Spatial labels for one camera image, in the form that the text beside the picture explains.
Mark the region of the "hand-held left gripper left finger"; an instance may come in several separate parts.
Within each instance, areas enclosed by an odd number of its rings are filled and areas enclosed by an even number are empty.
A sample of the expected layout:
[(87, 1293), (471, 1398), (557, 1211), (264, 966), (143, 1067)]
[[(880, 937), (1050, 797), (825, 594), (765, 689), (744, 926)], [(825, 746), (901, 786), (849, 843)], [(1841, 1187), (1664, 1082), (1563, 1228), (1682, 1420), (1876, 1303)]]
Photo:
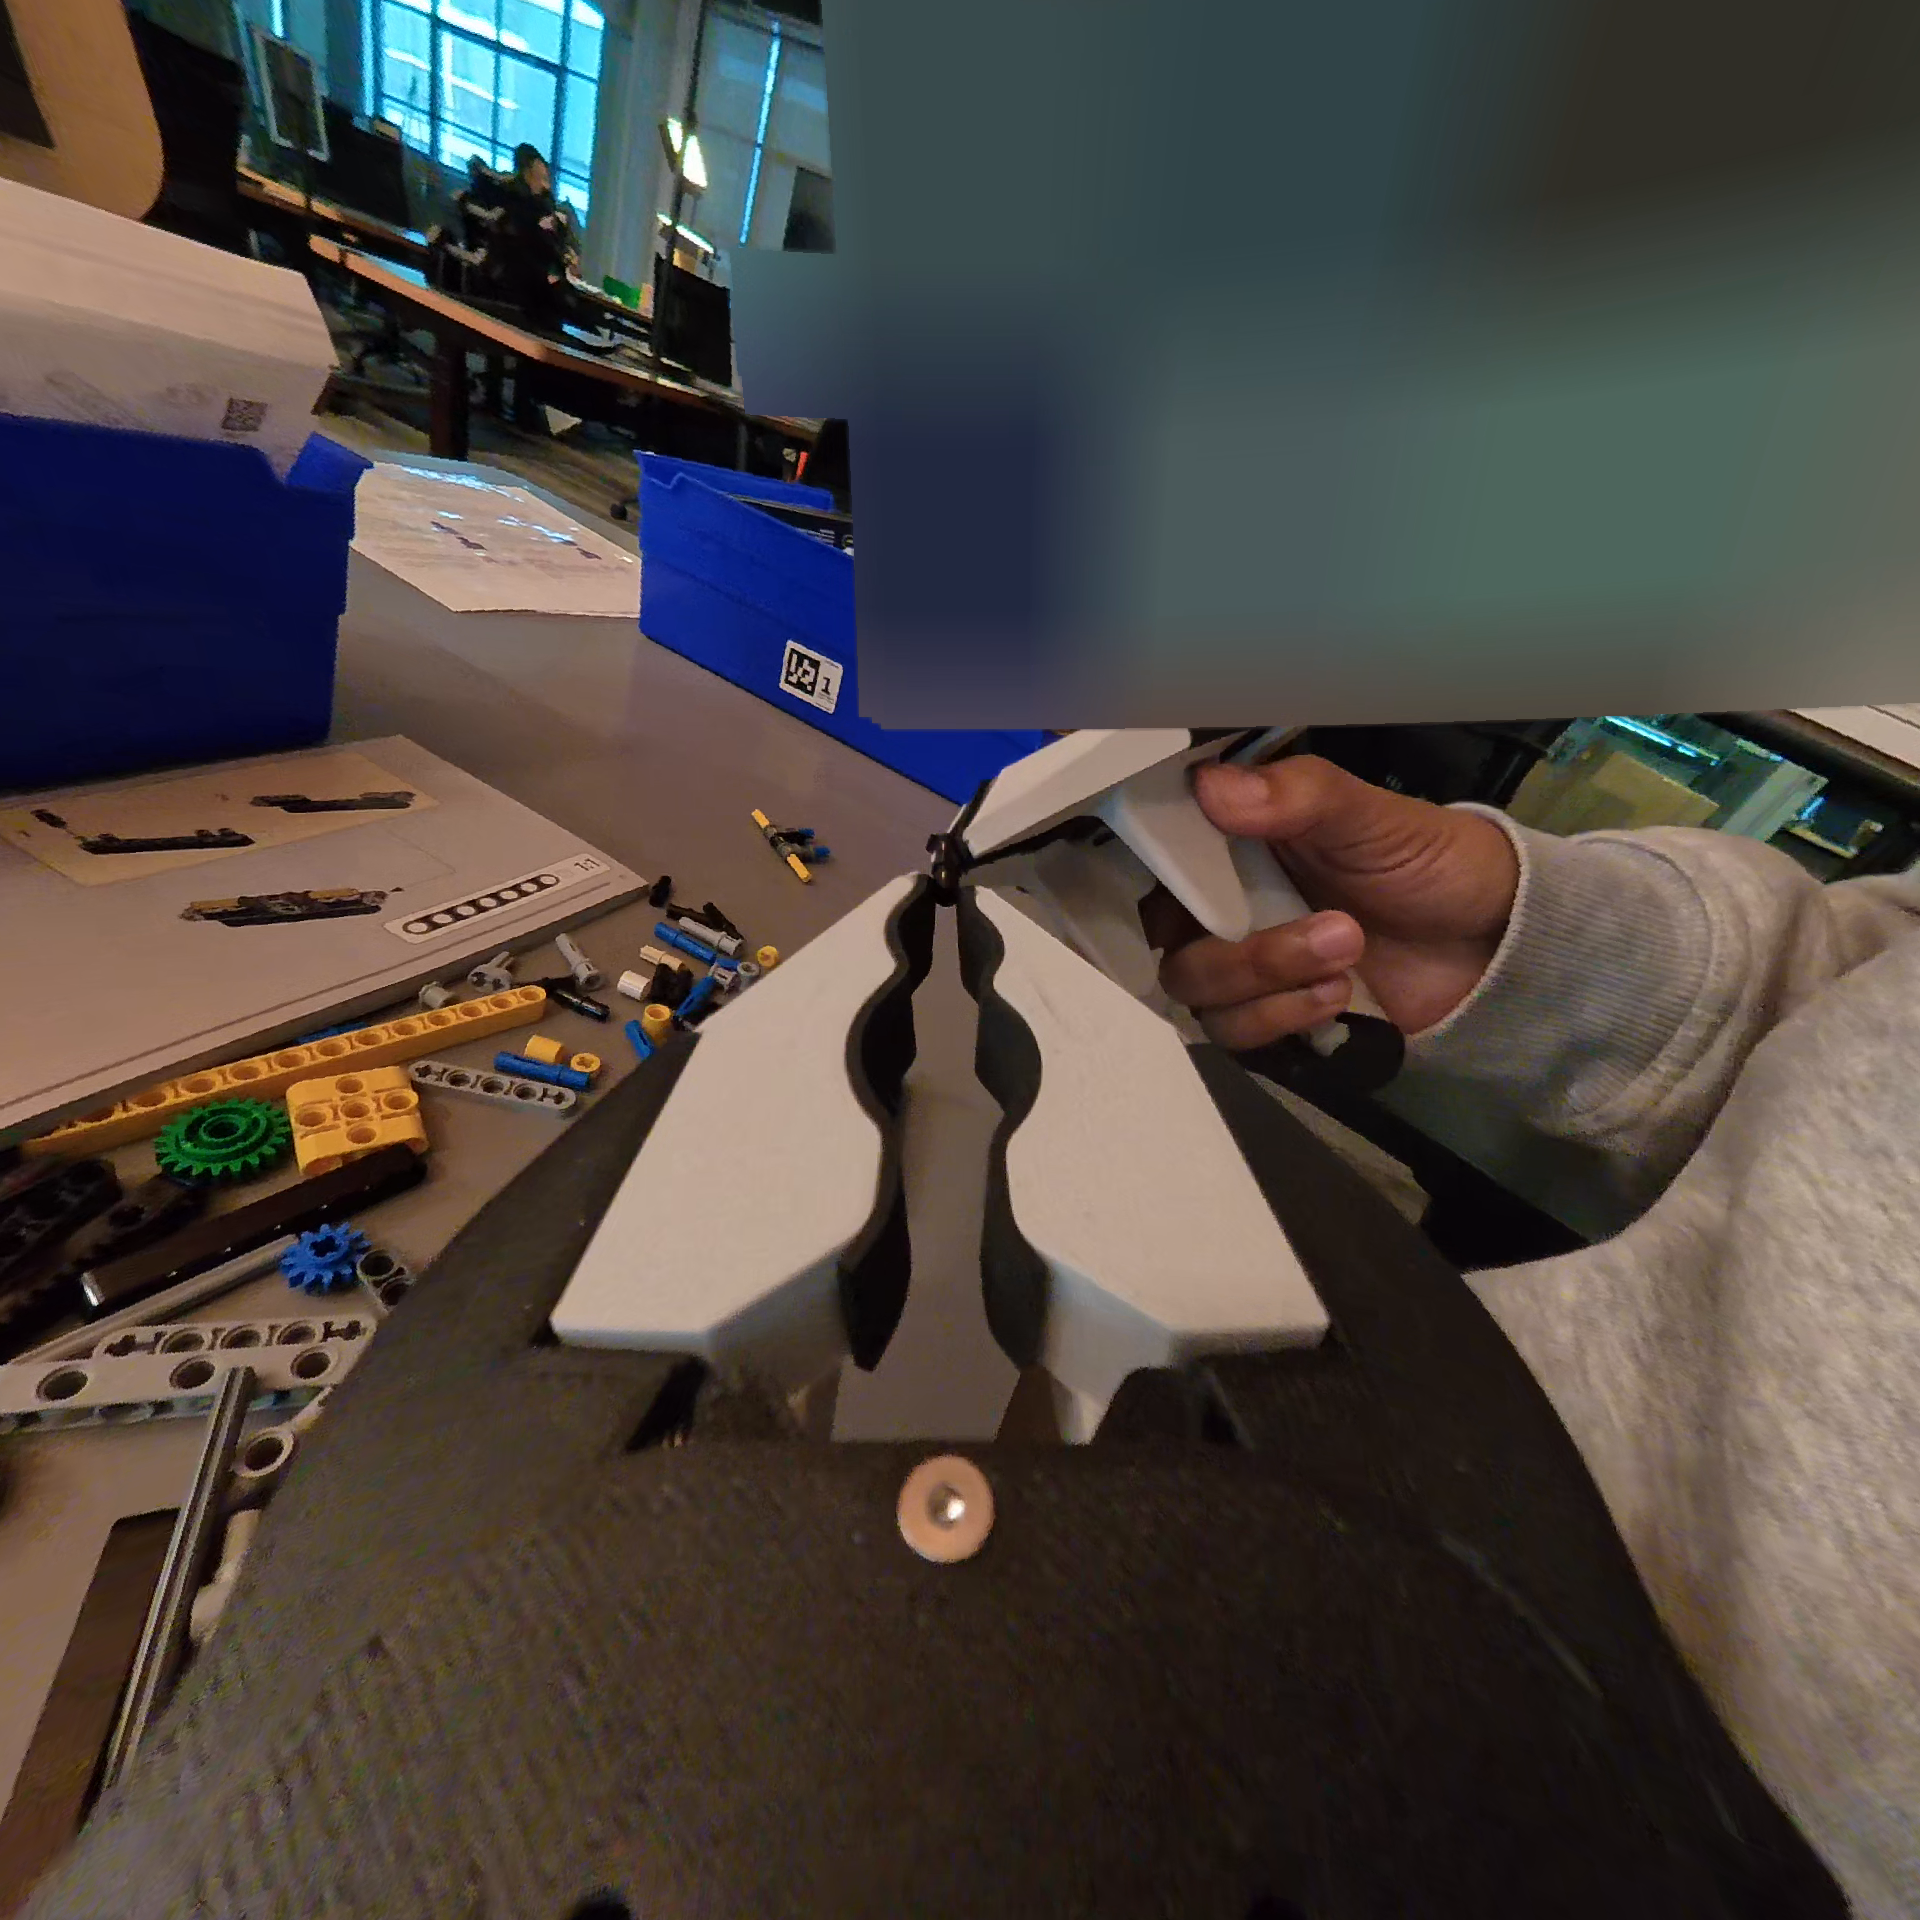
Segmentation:
[(698, 1028), (549, 1327), (716, 1370), (874, 1370), (912, 1283), (900, 1113), (939, 896), (900, 878)]

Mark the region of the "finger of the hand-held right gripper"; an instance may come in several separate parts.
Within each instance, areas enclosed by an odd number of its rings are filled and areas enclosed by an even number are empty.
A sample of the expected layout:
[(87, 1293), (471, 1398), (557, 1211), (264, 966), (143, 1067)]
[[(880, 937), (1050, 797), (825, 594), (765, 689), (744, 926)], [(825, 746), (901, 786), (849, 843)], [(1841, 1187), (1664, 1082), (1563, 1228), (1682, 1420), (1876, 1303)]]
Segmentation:
[(1134, 856), (1008, 856), (985, 865), (982, 884), (1021, 905), (1035, 923), (1085, 958), (1166, 1024), (1184, 1031), (1159, 983), (1140, 901), (1157, 879)]
[(1008, 763), (955, 830), (976, 867), (1094, 821), (1149, 870), (1212, 870), (1226, 843), (1191, 769), (1231, 746), (1231, 730), (1075, 730)]

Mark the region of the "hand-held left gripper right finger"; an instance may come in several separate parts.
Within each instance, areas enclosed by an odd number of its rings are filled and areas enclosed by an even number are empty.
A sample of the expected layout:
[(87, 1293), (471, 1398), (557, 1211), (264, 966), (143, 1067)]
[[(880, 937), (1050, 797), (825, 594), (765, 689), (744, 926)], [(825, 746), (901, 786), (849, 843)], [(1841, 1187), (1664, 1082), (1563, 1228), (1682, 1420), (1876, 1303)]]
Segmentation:
[(1317, 1347), (1329, 1309), (1179, 1031), (996, 891), (966, 891), (955, 934), (999, 1109), (987, 1323), (1061, 1438), (1134, 1373)]

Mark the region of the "person's right forearm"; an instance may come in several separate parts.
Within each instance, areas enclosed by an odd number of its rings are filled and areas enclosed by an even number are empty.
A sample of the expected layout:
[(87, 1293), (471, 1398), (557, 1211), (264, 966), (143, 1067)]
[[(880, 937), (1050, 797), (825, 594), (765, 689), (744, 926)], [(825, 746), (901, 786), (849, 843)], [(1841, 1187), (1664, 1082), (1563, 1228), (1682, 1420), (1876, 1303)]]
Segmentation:
[(1818, 1160), (1916, 1144), (1916, 867), (1824, 884), (1717, 830), (1551, 836), (1485, 804), (1519, 857), (1502, 939), (1412, 1037), (1389, 1107), (1573, 1228), (1617, 1234), (1720, 1142)]

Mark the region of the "pile of small lego pins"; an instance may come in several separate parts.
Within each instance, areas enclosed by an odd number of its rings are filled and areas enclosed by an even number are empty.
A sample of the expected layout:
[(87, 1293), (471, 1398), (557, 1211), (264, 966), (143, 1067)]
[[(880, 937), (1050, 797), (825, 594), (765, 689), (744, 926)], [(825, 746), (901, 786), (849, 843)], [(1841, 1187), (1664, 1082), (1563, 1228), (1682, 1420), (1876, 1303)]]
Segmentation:
[(499, 949), (461, 975), (417, 991), (424, 1015), (538, 991), (543, 1015), (505, 1031), (505, 1072), (541, 1084), (591, 1086), (603, 1079), (611, 1042), (625, 1040), (647, 1058), (656, 1031), (694, 1024), (782, 961), (780, 947), (747, 939), (713, 897), (682, 901), (662, 879), (628, 930), (557, 930), (541, 947)]

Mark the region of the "thin light grey lego liftarm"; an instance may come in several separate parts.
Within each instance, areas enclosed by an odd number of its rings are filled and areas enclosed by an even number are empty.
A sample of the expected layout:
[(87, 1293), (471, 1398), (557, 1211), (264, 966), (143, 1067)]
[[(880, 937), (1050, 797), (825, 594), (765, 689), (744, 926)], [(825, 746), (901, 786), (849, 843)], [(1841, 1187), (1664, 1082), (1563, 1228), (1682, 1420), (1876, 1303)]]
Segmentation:
[(457, 1097), (520, 1114), (571, 1119), (581, 1109), (578, 1090), (498, 1067), (461, 1067), (442, 1058), (414, 1058), (406, 1065), (406, 1079), (423, 1093)]

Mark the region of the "yellow lego block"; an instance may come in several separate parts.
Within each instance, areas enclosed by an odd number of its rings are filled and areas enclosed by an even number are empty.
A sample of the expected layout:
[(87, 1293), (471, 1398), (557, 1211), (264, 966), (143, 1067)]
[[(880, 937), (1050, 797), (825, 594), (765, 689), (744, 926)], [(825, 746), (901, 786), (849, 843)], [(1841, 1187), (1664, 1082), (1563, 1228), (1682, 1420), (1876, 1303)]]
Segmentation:
[(417, 1086), (404, 1065), (306, 1079), (286, 1093), (296, 1164), (320, 1179), (384, 1148), (432, 1152)]

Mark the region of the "yellow long lego beam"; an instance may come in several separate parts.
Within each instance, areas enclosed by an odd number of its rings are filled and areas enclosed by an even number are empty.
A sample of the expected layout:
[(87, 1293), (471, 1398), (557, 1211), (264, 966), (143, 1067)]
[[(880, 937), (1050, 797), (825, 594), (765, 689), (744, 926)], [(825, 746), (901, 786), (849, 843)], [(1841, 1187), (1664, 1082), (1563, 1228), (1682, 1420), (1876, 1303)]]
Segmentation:
[(448, 1051), (471, 1040), (492, 1040), (541, 1021), (549, 995), (538, 983), (424, 1007), (396, 1021), (351, 1028), (309, 1042), (290, 1042), (226, 1065), (182, 1072), (131, 1090), (108, 1107), (43, 1125), (18, 1137), (26, 1160), (76, 1160), (128, 1142), (153, 1137), (173, 1114), (224, 1097), (277, 1097), (309, 1079), (361, 1067), (389, 1067)]

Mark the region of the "black long lego beam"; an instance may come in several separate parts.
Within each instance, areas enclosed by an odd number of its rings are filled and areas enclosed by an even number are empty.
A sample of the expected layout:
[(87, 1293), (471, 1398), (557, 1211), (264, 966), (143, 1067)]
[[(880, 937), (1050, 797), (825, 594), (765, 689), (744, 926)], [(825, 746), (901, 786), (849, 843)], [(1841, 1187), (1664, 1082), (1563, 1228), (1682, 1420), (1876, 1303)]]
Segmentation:
[(382, 1148), (360, 1164), (277, 1187), (247, 1206), (208, 1214), (153, 1247), (87, 1266), (78, 1279), (78, 1318), (94, 1323), (277, 1237), (356, 1221), (371, 1206), (417, 1187), (424, 1174), (427, 1155), (413, 1148)]

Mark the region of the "green lego gear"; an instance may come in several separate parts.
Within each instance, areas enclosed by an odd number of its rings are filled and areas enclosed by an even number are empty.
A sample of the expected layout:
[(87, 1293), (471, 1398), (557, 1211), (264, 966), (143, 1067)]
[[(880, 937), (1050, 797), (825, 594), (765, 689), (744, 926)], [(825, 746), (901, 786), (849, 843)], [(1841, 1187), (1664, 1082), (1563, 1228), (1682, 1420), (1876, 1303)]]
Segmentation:
[(169, 1119), (153, 1137), (158, 1172), (186, 1187), (253, 1181), (296, 1149), (296, 1129), (280, 1104), (224, 1097)]

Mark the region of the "grey cross-hole lego beam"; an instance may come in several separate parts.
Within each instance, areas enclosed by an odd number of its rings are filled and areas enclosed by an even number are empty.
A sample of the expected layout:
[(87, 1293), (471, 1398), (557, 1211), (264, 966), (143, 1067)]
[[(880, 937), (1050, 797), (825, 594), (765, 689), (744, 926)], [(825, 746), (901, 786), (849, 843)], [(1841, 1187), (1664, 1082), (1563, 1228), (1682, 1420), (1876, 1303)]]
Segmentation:
[(255, 1347), (309, 1347), (309, 1345), (361, 1345), (379, 1333), (382, 1321), (361, 1309), (348, 1312), (286, 1312), (271, 1321), (192, 1321), (164, 1327), (137, 1327), (109, 1333), (85, 1347), (82, 1359), (108, 1357), (153, 1357), (153, 1353), (206, 1353), (206, 1350), (255, 1350)]

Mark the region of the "open lego instruction booklet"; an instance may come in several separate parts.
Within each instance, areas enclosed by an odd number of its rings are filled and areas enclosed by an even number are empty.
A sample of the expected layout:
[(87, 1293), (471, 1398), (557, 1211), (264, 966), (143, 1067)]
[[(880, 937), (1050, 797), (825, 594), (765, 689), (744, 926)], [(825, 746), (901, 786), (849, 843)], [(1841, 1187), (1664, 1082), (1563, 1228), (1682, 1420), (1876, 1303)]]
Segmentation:
[(389, 735), (5, 802), (5, 1142), (543, 947), (647, 879)]

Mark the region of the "light grey long lego beam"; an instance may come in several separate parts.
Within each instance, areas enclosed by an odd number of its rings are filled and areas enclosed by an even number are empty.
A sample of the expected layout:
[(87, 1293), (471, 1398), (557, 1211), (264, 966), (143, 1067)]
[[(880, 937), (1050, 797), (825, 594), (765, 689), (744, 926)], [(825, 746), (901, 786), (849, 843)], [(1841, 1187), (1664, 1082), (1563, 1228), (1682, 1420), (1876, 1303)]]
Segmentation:
[(331, 1338), (11, 1363), (5, 1434), (199, 1416), (213, 1409), (236, 1370), (255, 1378), (253, 1409), (306, 1403), (344, 1384), (369, 1345), (369, 1338)]

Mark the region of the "black holed lego beam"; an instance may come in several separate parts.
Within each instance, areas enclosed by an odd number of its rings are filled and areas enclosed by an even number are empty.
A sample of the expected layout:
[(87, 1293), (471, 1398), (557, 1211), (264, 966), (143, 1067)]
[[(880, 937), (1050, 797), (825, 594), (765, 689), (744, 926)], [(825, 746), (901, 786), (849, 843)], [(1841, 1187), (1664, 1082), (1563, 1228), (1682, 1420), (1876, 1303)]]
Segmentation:
[(82, 1293), (85, 1271), (180, 1234), (208, 1214), (211, 1191), (208, 1181), (153, 1174), (57, 1247), (40, 1249), (18, 1279), (5, 1283), (5, 1359), (23, 1357), (65, 1321), (85, 1321), (90, 1312)]

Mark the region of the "person's right hand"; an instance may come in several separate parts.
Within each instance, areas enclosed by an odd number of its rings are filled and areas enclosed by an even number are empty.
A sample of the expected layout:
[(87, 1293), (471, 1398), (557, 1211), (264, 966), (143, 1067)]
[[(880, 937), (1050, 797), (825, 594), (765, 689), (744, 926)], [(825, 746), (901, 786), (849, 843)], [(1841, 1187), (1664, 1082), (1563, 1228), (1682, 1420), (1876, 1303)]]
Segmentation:
[(1448, 1021), (1510, 934), (1520, 856), (1492, 818), (1360, 782), (1323, 757), (1200, 766), (1200, 812), (1259, 843), (1309, 913), (1218, 939), (1166, 891), (1140, 905), (1159, 983), (1235, 1051), (1309, 1034), (1360, 985), (1406, 1037)]

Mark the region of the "blue plastic bin with tag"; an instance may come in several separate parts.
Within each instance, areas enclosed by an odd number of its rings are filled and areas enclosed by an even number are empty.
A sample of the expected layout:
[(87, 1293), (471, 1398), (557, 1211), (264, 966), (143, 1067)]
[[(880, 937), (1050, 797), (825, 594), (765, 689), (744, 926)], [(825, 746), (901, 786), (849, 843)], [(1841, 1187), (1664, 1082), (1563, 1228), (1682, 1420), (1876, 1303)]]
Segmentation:
[(953, 804), (1050, 740), (861, 715), (851, 514), (833, 493), (637, 451), (636, 525), (644, 637)]

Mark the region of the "cardboard box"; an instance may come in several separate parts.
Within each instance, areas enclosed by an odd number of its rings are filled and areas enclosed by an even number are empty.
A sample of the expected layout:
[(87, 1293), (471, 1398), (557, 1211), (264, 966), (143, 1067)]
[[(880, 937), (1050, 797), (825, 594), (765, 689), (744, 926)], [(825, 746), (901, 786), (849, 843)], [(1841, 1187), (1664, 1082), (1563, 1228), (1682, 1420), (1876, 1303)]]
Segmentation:
[(1592, 746), (1566, 766), (1544, 830), (1558, 836), (1595, 830), (1712, 827), (1717, 797), (1670, 779), (1636, 754)]

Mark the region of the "black computer monitor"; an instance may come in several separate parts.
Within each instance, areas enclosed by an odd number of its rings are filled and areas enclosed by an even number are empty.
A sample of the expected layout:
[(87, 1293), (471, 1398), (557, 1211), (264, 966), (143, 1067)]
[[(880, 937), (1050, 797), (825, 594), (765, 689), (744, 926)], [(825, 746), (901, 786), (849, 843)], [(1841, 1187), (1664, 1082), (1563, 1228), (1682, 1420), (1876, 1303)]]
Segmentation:
[(734, 296), (724, 283), (680, 268), (655, 264), (655, 356), (700, 382), (734, 389)]

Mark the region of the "white printed instruction sheet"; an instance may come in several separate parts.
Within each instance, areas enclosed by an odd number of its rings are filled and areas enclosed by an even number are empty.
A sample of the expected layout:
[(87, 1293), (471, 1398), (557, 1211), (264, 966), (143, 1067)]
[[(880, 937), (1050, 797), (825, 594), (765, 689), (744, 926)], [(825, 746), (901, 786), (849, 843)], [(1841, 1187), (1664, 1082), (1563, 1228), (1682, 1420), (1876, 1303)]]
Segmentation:
[(351, 551), (449, 614), (637, 618), (637, 554), (520, 485), (379, 462), (351, 509)]

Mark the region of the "long wooden desk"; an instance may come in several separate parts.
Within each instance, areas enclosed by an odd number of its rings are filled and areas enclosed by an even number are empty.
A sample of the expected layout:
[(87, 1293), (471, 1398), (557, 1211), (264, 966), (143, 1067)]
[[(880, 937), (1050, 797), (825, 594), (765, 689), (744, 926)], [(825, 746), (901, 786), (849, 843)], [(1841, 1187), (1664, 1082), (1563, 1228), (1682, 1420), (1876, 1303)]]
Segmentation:
[(640, 349), (589, 353), (577, 342), (546, 338), (538, 329), (498, 318), (460, 296), (433, 288), (414, 262), (396, 262), (356, 248), (356, 238), (374, 238), (396, 242), (410, 255), (423, 255), (424, 238), (417, 232), (396, 229), (371, 212), (337, 206), (331, 201), (306, 201), (299, 187), (260, 176), (248, 164), (236, 164), (234, 172), (238, 194), (255, 211), (301, 220), (316, 262), (344, 273), (356, 291), (374, 297), (398, 329), (424, 332), (432, 338), (432, 449), (441, 454), (461, 458), (468, 451), (468, 360), (477, 356), (508, 358), (520, 369), (538, 369), (549, 381), (561, 378), (577, 387), (595, 387), (596, 407), (659, 403), (716, 418), (738, 444), (754, 426), (776, 432), (780, 444), (793, 445), (810, 445), (822, 436), (825, 420), (754, 416), (744, 407), (743, 397), (698, 378), (666, 371)]

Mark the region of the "person's grey sweatshirt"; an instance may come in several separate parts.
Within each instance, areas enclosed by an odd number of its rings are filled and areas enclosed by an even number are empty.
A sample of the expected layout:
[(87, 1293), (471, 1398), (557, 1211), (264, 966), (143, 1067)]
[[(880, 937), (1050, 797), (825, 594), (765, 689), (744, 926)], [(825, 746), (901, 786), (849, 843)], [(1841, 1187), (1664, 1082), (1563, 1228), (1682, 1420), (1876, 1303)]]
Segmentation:
[(1916, 1169), (1696, 1160), (1472, 1285), (1854, 1915), (1916, 1916)]

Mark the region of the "grey metal rod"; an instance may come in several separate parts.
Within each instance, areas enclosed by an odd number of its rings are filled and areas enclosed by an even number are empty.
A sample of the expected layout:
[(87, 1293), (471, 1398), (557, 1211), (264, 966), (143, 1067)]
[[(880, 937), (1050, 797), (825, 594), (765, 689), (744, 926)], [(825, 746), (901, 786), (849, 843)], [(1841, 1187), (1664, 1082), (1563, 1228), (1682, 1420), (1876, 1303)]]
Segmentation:
[(153, 1719), (164, 1713), (164, 1702), (180, 1680), (192, 1599), (199, 1596), (211, 1566), (213, 1536), (226, 1504), (226, 1481), (234, 1473), (234, 1457), (255, 1395), (255, 1367), (236, 1363), (221, 1376), (221, 1392), (206, 1423), (199, 1467), (176, 1514), (176, 1527), (162, 1562), (158, 1590), (137, 1645), (127, 1698), (108, 1740), (97, 1777), (102, 1795), (121, 1789), (121, 1781), (131, 1771)]

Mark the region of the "large paned window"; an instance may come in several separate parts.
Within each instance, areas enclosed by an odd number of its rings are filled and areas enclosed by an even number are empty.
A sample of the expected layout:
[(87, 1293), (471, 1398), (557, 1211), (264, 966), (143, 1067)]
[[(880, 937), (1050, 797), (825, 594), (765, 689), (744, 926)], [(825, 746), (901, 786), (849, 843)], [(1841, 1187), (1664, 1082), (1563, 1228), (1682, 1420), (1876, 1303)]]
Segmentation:
[(596, 2), (361, 2), (366, 98), (442, 167), (538, 149), (589, 206), (606, 12)]

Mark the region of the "curved wooden panel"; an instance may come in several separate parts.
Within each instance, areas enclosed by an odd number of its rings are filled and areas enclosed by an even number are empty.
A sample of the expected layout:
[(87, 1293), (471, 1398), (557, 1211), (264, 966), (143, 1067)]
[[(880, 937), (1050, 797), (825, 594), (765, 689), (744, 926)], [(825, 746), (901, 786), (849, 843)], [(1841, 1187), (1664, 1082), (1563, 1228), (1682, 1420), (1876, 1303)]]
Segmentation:
[(152, 212), (164, 144), (124, 2), (5, 2), (5, 180)]

